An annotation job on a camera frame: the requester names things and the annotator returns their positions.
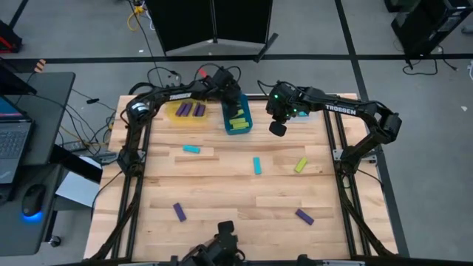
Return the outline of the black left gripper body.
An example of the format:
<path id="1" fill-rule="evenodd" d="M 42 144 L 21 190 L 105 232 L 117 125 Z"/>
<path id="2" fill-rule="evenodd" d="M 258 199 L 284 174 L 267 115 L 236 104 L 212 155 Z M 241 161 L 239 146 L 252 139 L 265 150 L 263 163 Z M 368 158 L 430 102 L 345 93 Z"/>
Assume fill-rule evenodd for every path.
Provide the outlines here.
<path id="1" fill-rule="evenodd" d="M 220 100 L 228 105 L 237 105 L 241 89 L 234 76 L 227 69 L 220 67 L 208 79 L 208 86 L 209 99 Z"/>

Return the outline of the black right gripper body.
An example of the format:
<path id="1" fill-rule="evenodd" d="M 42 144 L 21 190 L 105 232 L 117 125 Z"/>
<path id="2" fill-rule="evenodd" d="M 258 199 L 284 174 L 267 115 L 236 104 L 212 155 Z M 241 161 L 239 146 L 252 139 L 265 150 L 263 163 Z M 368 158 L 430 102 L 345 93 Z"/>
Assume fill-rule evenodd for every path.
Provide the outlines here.
<path id="1" fill-rule="evenodd" d="M 293 117 L 306 113 L 306 108 L 299 102 L 300 92 L 286 82 L 278 81 L 268 96 L 266 111 L 272 118 L 285 124 Z"/>

